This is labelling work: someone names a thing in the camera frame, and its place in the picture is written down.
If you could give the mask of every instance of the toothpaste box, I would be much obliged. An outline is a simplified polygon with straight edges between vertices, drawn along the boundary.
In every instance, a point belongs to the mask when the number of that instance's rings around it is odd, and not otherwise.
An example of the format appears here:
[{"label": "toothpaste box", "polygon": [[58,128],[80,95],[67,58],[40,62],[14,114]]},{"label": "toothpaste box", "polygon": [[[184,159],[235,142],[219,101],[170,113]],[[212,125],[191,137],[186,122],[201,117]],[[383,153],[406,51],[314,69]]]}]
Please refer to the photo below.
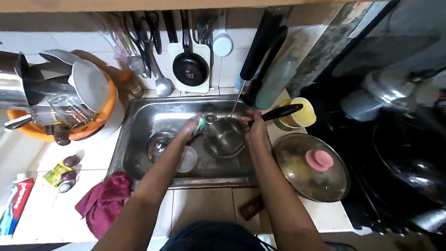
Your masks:
[{"label": "toothpaste box", "polygon": [[14,182],[11,196],[0,218],[0,235],[14,233],[33,186],[34,180],[31,178]]}]

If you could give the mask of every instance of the person's hand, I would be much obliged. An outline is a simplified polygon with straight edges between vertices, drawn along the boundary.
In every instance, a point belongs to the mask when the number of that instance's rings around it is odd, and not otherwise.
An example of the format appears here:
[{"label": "person's hand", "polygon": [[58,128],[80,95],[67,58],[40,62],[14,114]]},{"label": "person's hand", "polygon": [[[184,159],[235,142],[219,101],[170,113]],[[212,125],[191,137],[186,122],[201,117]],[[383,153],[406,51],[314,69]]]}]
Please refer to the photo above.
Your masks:
[{"label": "person's hand", "polygon": [[251,129],[246,133],[245,139],[249,145],[264,143],[264,139],[266,134],[268,134],[266,130],[266,123],[262,119],[261,110],[248,110],[248,117],[239,117],[238,120],[242,122],[244,125],[248,125],[249,121],[254,121]]},{"label": "person's hand", "polygon": [[200,118],[201,116],[197,115],[187,120],[183,129],[181,129],[181,131],[178,133],[178,136],[184,139],[186,142],[190,141],[194,137],[194,131],[197,129],[198,119]]}]

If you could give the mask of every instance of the orange dish rack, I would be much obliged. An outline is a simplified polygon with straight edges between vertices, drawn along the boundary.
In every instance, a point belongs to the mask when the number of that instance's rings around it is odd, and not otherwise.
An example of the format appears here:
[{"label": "orange dish rack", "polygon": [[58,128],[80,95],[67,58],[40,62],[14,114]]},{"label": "orange dish rack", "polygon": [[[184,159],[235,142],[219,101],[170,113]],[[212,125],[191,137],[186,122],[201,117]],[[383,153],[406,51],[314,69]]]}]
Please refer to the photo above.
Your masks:
[{"label": "orange dish rack", "polygon": [[[108,101],[107,101],[104,109],[102,110],[102,112],[98,114],[95,121],[90,121],[87,124],[70,131],[70,137],[69,137],[70,140],[79,140],[79,139],[82,139],[82,138],[90,135],[91,133],[95,132],[97,129],[99,129],[100,127],[102,127],[105,124],[107,119],[112,114],[112,111],[113,111],[113,109],[115,107],[115,103],[116,103],[116,91],[117,90],[116,90],[115,84],[113,83],[113,80],[110,78],[110,76],[107,73],[105,73],[104,71],[102,71],[102,73],[106,77],[106,79],[108,81],[108,88],[110,89],[110,96],[108,97]],[[10,109],[7,111],[7,114],[8,114],[9,119],[12,120],[12,119],[16,119],[21,116],[24,116],[28,113],[26,111],[22,111],[22,110]],[[19,128],[18,130],[32,138],[42,140],[45,142],[54,142],[53,136],[46,135],[45,128],[39,124],[36,124],[35,122],[30,122],[30,123],[22,126],[21,128]]]}]

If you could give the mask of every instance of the dish towel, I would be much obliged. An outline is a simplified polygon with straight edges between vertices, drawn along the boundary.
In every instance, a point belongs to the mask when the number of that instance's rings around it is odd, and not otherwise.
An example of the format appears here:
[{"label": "dish towel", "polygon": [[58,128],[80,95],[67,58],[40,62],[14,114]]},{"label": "dish towel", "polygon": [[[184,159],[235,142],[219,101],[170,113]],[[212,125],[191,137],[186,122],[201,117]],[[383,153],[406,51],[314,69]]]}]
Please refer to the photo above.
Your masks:
[{"label": "dish towel", "polygon": [[74,206],[97,239],[102,238],[124,206],[124,200],[130,197],[132,182],[129,175],[116,171],[90,189]]}]

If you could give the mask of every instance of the tiled countertop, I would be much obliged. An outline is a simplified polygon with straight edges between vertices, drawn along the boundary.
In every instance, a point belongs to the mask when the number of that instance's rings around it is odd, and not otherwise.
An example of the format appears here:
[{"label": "tiled countertop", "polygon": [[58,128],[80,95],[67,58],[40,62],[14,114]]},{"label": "tiled countertop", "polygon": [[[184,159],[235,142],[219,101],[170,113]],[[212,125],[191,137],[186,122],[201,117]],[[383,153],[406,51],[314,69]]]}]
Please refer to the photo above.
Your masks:
[{"label": "tiled countertop", "polygon": [[[276,103],[288,98],[284,91]],[[119,136],[118,129],[101,141],[72,142],[68,146],[47,143],[29,170],[36,183],[27,201],[22,217],[12,238],[1,237],[0,245],[26,243],[93,242],[85,219],[74,205],[107,172]],[[278,129],[268,122],[271,142],[289,132]],[[82,158],[77,184],[67,193],[59,194],[42,178],[56,163],[67,156],[78,154]],[[246,222],[238,207],[259,194],[258,188],[206,188],[167,191],[160,207],[153,236],[169,236],[179,228],[197,220],[236,222],[253,233],[271,233],[271,225],[265,210]],[[353,227],[341,202],[319,203],[301,198],[320,232],[352,231]]]}]

